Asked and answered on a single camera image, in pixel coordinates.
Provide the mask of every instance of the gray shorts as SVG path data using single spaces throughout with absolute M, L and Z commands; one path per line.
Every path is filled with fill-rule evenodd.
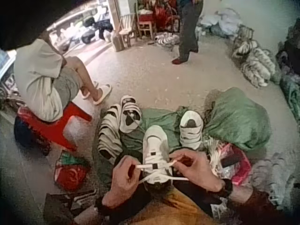
M 63 67 L 58 78 L 54 79 L 53 86 L 60 96 L 64 109 L 76 97 L 83 83 L 75 70 Z

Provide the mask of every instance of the white sneaker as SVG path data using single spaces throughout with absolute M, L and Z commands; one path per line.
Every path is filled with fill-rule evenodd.
M 160 126 L 147 129 L 143 139 L 143 165 L 136 166 L 143 169 L 144 178 L 149 184 L 165 183 L 168 180 L 187 180 L 187 178 L 173 177 L 169 163 L 168 138 Z
M 180 121 L 180 143 L 183 147 L 196 150 L 202 140 L 203 120 L 194 111 L 187 111 Z

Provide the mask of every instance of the bare leg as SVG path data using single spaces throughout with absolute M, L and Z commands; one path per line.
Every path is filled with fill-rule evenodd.
M 66 67 L 74 69 L 79 74 L 83 82 L 82 93 L 85 95 L 86 90 L 88 90 L 94 101 L 100 99 L 102 97 L 102 90 L 94 87 L 84 63 L 78 57 L 68 57 L 66 61 Z

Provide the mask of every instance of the red plastic stool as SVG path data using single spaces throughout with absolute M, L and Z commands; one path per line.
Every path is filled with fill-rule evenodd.
M 26 123 L 28 123 L 33 130 L 40 133 L 41 136 L 49 141 L 55 142 L 64 146 L 67 149 L 75 151 L 77 146 L 71 144 L 63 135 L 63 130 L 72 116 L 79 116 L 87 121 L 91 121 L 92 117 L 85 111 L 70 102 L 64 109 L 63 116 L 52 123 L 47 123 L 36 117 L 28 107 L 20 107 L 18 116 Z

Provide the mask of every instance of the wall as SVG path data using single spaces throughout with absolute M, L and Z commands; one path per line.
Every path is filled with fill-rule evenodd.
M 274 53 L 278 51 L 278 43 L 285 41 L 288 28 L 300 17 L 297 0 L 204 0 L 202 14 L 224 7 L 236 10 L 244 24 L 255 30 L 254 39 Z
M 118 0 L 120 15 L 127 15 L 134 13 L 134 4 L 136 0 Z

